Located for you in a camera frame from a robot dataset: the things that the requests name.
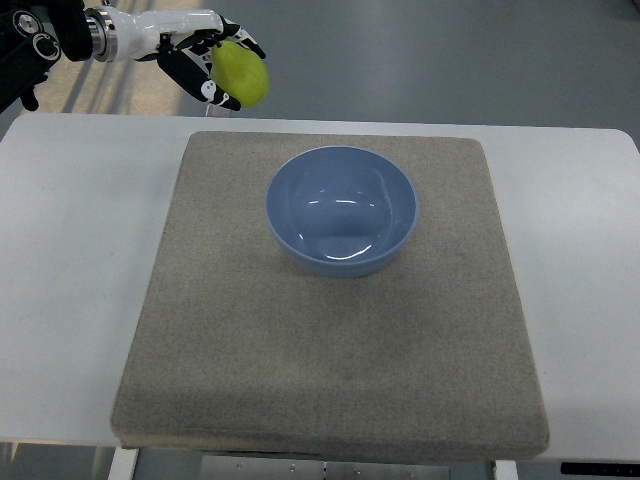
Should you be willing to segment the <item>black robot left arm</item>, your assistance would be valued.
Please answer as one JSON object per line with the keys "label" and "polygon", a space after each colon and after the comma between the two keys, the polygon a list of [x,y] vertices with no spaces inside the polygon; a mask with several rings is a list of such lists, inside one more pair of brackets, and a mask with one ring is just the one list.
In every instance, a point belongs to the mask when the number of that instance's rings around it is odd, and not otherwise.
{"label": "black robot left arm", "polygon": [[83,1],[3,1],[1,3],[1,110],[20,101],[35,111],[35,87],[47,80],[63,57],[98,59],[116,45],[115,27],[102,8]]}

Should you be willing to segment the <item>black white robot left hand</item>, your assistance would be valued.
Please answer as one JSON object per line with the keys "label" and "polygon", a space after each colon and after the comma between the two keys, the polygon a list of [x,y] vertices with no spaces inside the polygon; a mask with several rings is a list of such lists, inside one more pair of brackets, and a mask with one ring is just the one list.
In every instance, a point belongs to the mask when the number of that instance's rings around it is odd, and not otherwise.
{"label": "black white robot left hand", "polygon": [[246,30],[213,10],[128,14],[110,7],[108,13],[115,25],[117,61],[154,61],[193,98],[227,110],[240,110],[241,102],[211,78],[211,49],[230,41],[260,59],[266,58]]}

